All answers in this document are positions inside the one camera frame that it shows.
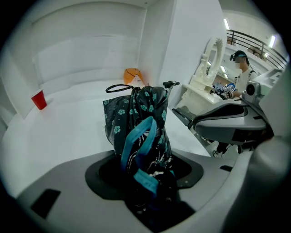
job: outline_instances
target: fluorescent light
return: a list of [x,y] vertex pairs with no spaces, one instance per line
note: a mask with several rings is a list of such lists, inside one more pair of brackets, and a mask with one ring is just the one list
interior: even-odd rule
[[276,39],[276,37],[274,35],[272,35],[269,47],[273,48],[273,45],[275,43],[275,39]]
[[223,66],[220,66],[220,68],[222,69],[222,71],[223,71],[224,73],[226,72],[226,70],[224,69]]
[[227,30],[229,30],[229,25],[228,25],[228,23],[227,23],[227,20],[226,20],[226,19],[224,19],[224,24],[226,25],[226,29],[227,29]]

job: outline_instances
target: metal railing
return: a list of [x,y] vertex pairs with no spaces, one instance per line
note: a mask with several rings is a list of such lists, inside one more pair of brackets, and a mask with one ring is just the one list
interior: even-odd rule
[[286,59],[280,53],[253,36],[239,31],[227,30],[227,42],[231,45],[240,45],[247,48],[250,53],[265,62],[271,63],[274,68],[285,69],[287,65]]

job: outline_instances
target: blue flower print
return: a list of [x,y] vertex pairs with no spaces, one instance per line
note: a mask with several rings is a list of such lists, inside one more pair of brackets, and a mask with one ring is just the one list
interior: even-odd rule
[[158,144],[161,144],[161,143],[163,142],[163,138],[164,138],[164,136],[162,135],[162,136],[160,137],[160,139],[159,139]]
[[150,106],[149,111],[152,112],[154,110],[154,106]]
[[114,133],[117,134],[118,132],[120,132],[120,126],[115,126]]
[[167,113],[166,113],[166,111],[164,110],[163,113],[162,113],[162,118],[163,118],[164,121],[166,120],[166,115],[167,115]]
[[145,105],[142,105],[141,106],[141,109],[144,110],[144,111],[146,111],[147,107]]
[[125,110],[120,109],[120,110],[118,111],[118,113],[119,113],[120,115],[125,114]]

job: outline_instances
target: person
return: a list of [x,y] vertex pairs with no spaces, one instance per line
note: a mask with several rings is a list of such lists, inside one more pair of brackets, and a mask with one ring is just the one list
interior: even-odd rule
[[[240,97],[242,92],[246,89],[248,81],[253,80],[257,77],[256,72],[252,69],[249,59],[245,52],[238,50],[231,55],[230,60],[234,60],[236,68],[242,70],[242,73],[235,77],[236,90],[232,93],[231,97]],[[222,157],[222,155],[227,151],[227,143],[220,142],[216,150],[213,151],[214,157]]]

